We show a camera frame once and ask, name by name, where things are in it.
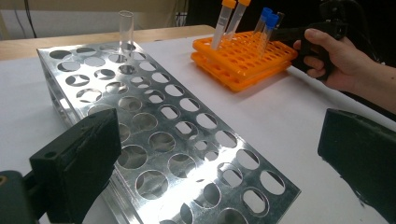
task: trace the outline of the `test tube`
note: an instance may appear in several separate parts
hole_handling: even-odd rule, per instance
[[[267,17],[267,21],[265,22],[264,30],[262,31],[261,40],[259,44],[259,53],[260,57],[262,57],[265,53],[265,49],[267,48],[268,42],[271,38],[271,34],[279,20],[279,16],[276,14],[270,14]]]
[[[230,24],[225,31],[225,38],[231,40],[233,35],[235,34],[236,28],[238,28],[239,22],[242,19],[242,16],[245,13],[248,5],[250,4],[250,0],[239,0],[238,5],[236,5],[235,12],[233,13],[233,17],[231,18]]]
[[[134,13],[120,11],[120,52],[127,53],[134,48]]]
[[[269,7],[264,7],[262,9],[262,14],[260,15],[259,21],[257,21],[256,28],[254,28],[253,35],[257,33],[261,33],[265,27],[265,21],[267,20],[268,15],[271,15],[273,10]]]
[[[235,8],[236,2],[235,0],[223,0],[222,8],[219,15],[218,24],[216,25],[216,31],[212,38],[212,43],[210,48],[217,49],[221,42],[221,38],[224,35],[225,28],[227,27],[228,20],[231,17],[231,13]]]

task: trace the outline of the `black tool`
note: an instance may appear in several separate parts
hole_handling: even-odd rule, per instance
[[[116,109],[89,115],[30,158],[22,177],[0,172],[0,223],[82,223],[120,155]]]
[[[312,55],[314,53],[311,50],[312,44],[304,37],[304,32],[306,29],[315,28],[331,35],[337,40],[347,35],[348,24],[345,22],[346,16],[343,1],[329,0],[322,3],[319,9],[320,14],[325,21],[311,23],[305,27],[275,29],[272,32],[270,41],[290,41],[301,39],[300,54],[306,56]],[[317,55],[324,62],[326,69],[326,74],[322,77],[318,77],[317,79],[326,80],[333,70],[333,64],[329,58],[329,53],[324,48],[319,47]]]

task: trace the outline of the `test tube cap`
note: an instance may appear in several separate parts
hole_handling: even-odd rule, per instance
[[[221,2],[222,5],[225,7],[235,8],[236,1],[235,0],[223,0]]]
[[[268,26],[268,28],[273,29],[276,24],[277,24],[277,20],[279,20],[279,16],[276,14],[270,14],[267,17],[267,22],[266,22],[266,26]]]
[[[239,0],[238,3],[248,7],[248,5],[250,5],[250,0]]]

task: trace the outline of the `hand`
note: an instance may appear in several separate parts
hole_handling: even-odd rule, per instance
[[[315,29],[307,29],[305,38],[329,52],[334,69],[323,83],[338,91],[348,91],[396,114],[396,68],[376,63],[346,37],[335,40],[330,35]],[[301,48],[296,41],[295,49]],[[312,67],[306,73],[311,77],[325,74],[324,62],[313,56],[304,57],[304,63]]]
[[[367,65],[374,63],[367,55],[356,49],[346,37],[335,40],[330,35],[316,29],[307,29],[304,36],[309,42],[322,46],[329,52],[330,60],[335,66],[327,80],[323,81],[329,88],[353,91],[361,71]],[[296,41],[293,47],[300,49],[301,41]],[[326,73],[324,62],[314,56],[304,57],[304,63],[312,67],[306,73],[313,78],[321,77]]]

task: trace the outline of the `table surface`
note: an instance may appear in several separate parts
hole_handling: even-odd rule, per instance
[[[142,31],[136,42],[140,41],[145,52],[301,189],[280,223],[387,223],[374,208],[362,205],[317,150],[327,108],[360,114],[393,131],[396,123],[339,91],[325,88],[294,67],[245,91],[230,92],[190,59],[192,41],[213,32],[207,26]],[[35,46],[28,46],[25,53],[0,54],[7,60],[0,62],[0,170],[26,175],[29,157],[65,130],[51,106],[35,48],[118,41],[117,34],[84,36],[87,39],[53,37],[50,43],[45,38],[29,40]],[[0,50],[21,44],[26,43],[0,42]],[[45,217],[40,222],[48,223]],[[115,220],[98,197],[84,223]]]

